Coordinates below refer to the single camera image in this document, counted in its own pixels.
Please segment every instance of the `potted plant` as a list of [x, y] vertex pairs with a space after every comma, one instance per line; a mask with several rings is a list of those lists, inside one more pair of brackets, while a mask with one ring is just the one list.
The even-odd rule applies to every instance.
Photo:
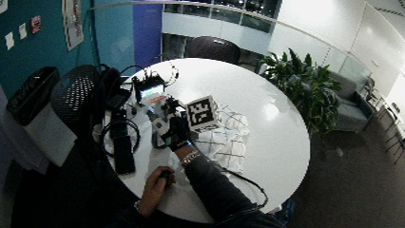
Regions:
[[285, 52], [281, 58], [274, 53], [264, 58], [261, 63], [268, 68], [261, 76], [289, 97], [313, 137], [316, 133], [326, 134], [336, 128], [340, 102], [334, 90], [340, 90], [341, 85], [329, 76], [329, 66], [313, 65], [310, 54], [301, 61], [289, 50], [290, 58]]

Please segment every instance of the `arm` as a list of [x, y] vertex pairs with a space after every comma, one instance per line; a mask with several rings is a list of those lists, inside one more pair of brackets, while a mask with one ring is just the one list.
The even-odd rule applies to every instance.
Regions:
[[[184, 146], [175, 151], [180, 161], [193, 150], [192, 146]], [[185, 172], [192, 188], [215, 221], [256, 207], [256, 203], [251, 202], [241, 190], [220, 173], [215, 164], [203, 156], [189, 163]]]

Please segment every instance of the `smartphone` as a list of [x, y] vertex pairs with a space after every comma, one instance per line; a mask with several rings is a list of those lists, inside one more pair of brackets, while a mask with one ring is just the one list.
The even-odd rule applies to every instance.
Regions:
[[116, 174], [121, 175], [136, 172], [131, 136], [113, 138], [113, 162]]

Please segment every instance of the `sticker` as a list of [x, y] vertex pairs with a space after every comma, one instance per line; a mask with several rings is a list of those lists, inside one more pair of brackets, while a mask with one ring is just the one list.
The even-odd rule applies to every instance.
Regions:
[[11, 32], [5, 36], [5, 44], [8, 46], [8, 50], [13, 47], [13, 33]]
[[17, 29], [20, 31], [20, 40], [23, 40], [27, 37], [25, 23], [20, 25]]
[[31, 19], [31, 27], [33, 33], [37, 33], [40, 31], [40, 16], [36, 16]]

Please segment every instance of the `chair backrest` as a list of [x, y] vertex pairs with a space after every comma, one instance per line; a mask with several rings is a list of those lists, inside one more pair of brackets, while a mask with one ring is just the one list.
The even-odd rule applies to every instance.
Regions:
[[241, 49], [232, 42], [212, 37], [200, 36], [189, 42], [191, 58], [212, 59], [237, 65], [241, 57]]
[[91, 138], [92, 91], [100, 79], [95, 66], [75, 67], [60, 79], [51, 94], [51, 105], [79, 139]]

